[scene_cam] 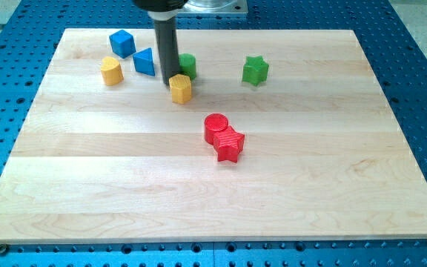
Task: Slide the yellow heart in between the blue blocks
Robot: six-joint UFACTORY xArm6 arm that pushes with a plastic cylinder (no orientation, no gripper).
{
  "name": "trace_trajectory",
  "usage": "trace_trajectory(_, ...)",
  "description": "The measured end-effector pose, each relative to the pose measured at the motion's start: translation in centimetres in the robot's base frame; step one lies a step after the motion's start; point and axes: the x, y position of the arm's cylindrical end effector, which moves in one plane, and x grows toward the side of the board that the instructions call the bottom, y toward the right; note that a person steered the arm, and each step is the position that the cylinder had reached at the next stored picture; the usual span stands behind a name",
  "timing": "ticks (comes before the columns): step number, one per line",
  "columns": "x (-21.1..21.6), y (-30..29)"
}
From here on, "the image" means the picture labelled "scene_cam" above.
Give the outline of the black robot arm end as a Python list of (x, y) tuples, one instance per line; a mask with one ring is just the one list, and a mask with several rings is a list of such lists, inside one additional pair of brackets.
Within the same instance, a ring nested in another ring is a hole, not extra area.
[(140, 9), (157, 21), (167, 21), (175, 17), (188, 0), (133, 0)]

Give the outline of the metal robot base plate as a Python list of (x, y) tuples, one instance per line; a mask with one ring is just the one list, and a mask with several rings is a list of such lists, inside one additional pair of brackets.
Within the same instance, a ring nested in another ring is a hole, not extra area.
[(247, 14), (247, 0), (188, 0), (180, 13), (187, 14)]

